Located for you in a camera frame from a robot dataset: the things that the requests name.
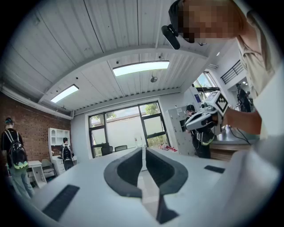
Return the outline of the person's beige shirt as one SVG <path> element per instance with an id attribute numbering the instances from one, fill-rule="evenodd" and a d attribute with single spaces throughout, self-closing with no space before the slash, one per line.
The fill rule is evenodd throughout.
<path id="1" fill-rule="evenodd" d="M 263 140 L 269 134 L 269 125 L 264 120 L 264 113 L 273 113 L 264 105 L 268 103 L 268 96 L 272 93 L 272 82 L 275 77 L 280 76 L 284 56 L 258 14 L 251 8 L 238 4 L 237 6 L 246 19 L 245 31 L 236 37 L 240 60 L 246 72 L 256 111 L 262 119 L 259 136 Z"/>

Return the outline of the black backpack green trim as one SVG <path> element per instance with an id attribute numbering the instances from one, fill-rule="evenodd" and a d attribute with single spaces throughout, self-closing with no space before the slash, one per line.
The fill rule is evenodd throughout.
<path id="1" fill-rule="evenodd" d="M 201 133 L 201 145 L 208 146 L 215 138 L 215 134 L 209 130 Z"/>
<path id="2" fill-rule="evenodd" d="M 16 139 L 13 139 L 8 129 L 5 130 L 5 134 L 7 135 L 7 137 L 11 142 L 8 154 L 10 156 L 12 166 L 16 170 L 27 169 L 28 168 L 27 154 L 24 149 L 24 146 L 20 142 L 18 132 L 16 133 L 17 135 Z"/>

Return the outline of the white desk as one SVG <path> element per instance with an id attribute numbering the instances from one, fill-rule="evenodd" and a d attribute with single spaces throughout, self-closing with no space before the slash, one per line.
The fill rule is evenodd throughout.
<path id="1" fill-rule="evenodd" d="M 33 182 L 37 188 L 41 189 L 43 188 L 46 184 L 46 178 L 42 169 L 42 163 L 38 160 L 36 161 L 29 161 L 28 162 L 28 176 Z"/>

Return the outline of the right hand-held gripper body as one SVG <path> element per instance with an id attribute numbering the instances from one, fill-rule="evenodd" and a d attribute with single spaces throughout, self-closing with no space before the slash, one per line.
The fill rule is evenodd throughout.
<path id="1" fill-rule="evenodd" d="M 210 129 L 215 135 L 219 135 L 228 106 L 228 101 L 221 91 L 212 92 L 201 104 L 200 111 L 189 117 L 185 128 L 188 131 L 196 130 L 198 132 Z"/>

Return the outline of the large black-framed window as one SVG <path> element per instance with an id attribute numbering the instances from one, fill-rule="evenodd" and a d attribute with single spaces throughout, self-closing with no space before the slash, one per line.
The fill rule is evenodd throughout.
<path id="1" fill-rule="evenodd" d="M 109 143 L 114 149 L 127 145 L 170 149 L 170 141 L 159 102 L 150 102 L 92 115 L 89 138 L 93 158 L 102 156 L 101 147 Z"/>

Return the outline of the grey-green chair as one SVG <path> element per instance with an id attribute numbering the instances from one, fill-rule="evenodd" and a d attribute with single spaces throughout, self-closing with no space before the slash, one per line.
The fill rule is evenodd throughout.
<path id="1" fill-rule="evenodd" d="M 41 163 L 45 178 L 56 177 L 54 165 L 48 159 L 42 159 Z"/>

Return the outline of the white locker cabinet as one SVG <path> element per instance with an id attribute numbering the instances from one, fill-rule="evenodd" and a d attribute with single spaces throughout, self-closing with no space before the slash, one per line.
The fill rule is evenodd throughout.
<path id="1" fill-rule="evenodd" d="M 176 153 L 186 156 L 194 156 L 195 149 L 192 144 L 192 138 L 185 131 L 186 106 L 177 107 L 165 112 L 167 132 L 171 139 L 171 146 Z"/>

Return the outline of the rectangular ceiling light panel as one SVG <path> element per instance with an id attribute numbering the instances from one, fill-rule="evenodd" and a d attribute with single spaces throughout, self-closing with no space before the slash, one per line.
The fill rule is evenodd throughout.
<path id="1" fill-rule="evenodd" d="M 65 90 L 63 90 L 61 93 L 59 93 L 58 95 L 56 95 L 52 100 L 51 102 L 52 103 L 57 103 L 59 102 L 60 100 L 64 99 L 65 97 L 69 96 L 70 94 L 78 91 L 79 88 L 73 84 L 71 85 L 70 87 L 66 88 Z"/>
<path id="2" fill-rule="evenodd" d="M 170 61 L 152 61 L 152 62 L 142 62 L 142 63 L 133 63 L 120 67 L 113 68 L 113 73 L 116 77 L 132 74 L 142 71 L 150 71 L 150 70 L 163 70 L 167 69 L 170 64 Z"/>

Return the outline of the person's right forearm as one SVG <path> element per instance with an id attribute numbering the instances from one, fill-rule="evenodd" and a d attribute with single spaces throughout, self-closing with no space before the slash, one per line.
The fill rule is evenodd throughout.
<path id="1" fill-rule="evenodd" d="M 222 125 L 229 125 L 233 128 L 239 128 L 246 133 L 260 135 L 262 119 L 256 112 L 240 112 L 228 108 L 223 118 Z"/>

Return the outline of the wooden counter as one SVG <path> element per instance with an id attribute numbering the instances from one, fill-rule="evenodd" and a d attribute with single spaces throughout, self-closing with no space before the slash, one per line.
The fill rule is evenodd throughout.
<path id="1" fill-rule="evenodd" d="M 225 128 L 209 145 L 211 158 L 229 161 L 237 151 L 249 151 L 259 135 L 251 135 L 235 128 Z"/>

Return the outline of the white hutch cabinet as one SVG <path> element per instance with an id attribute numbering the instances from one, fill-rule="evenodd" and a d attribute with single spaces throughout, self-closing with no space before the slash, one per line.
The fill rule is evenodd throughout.
<path id="1" fill-rule="evenodd" d="M 69 130 L 63 130 L 63 129 L 55 129 L 55 128 L 49 128 L 48 129 L 48 149 L 50 154 L 51 163 L 55 167 L 56 174 L 59 176 L 63 173 L 65 173 L 65 168 L 63 165 L 63 161 L 60 155 L 60 147 L 63 143 L 63 138 L 68 138 L 68 144 L 70 145 L 70 131 Z M 74 165 L 77 164 L 77 157 L 74 154 L 73 157 Z"/>

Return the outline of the black metal railing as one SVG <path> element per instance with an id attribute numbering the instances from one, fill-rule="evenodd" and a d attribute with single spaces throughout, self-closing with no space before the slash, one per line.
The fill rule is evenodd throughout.
<path id="1" fill-rule="evenodd" d="M 238 60 L 226 73 L 221 76 L 224 84 L 228 84 L 231 80 L 233 80 L 237 75 L 239 75 L 243 71 L 243 66 L 241 61 Z"/>

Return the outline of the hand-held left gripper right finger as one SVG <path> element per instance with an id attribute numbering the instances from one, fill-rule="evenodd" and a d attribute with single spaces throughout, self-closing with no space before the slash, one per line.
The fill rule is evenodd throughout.
<path id="1" fill-rule="evenodd" d="M 164 196 L 179 192 L 188 179 L 188 171 L 184 165 L 150 148 L 146 149 L 146 167 L 159 188 L 156 220 L 164 224 L 178 217 L 176 211 L 167 207 Z"/>

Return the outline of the black white backpack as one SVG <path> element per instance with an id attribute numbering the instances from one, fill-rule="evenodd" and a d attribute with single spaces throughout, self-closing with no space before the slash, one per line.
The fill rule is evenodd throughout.
<path id="1" fill-rule="evenodd" d="M 68 145 L 63 145 L 63 148 L 62 148 L 62 159 L 64 161 L 66 160 L 73 160 L 73 152 L 71 151 L 71 148 L 68 146 Z"/>

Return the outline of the small side window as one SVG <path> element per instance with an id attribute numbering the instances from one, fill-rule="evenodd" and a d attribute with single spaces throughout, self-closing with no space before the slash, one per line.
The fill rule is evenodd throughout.
<path id="1" fill-rule="evenodd" d="M 213 76 L 209 71 L 204 71 L 193 83 L 198 92 L 210 93 L 220 90 L 218 84 L 215 82 Z"/>

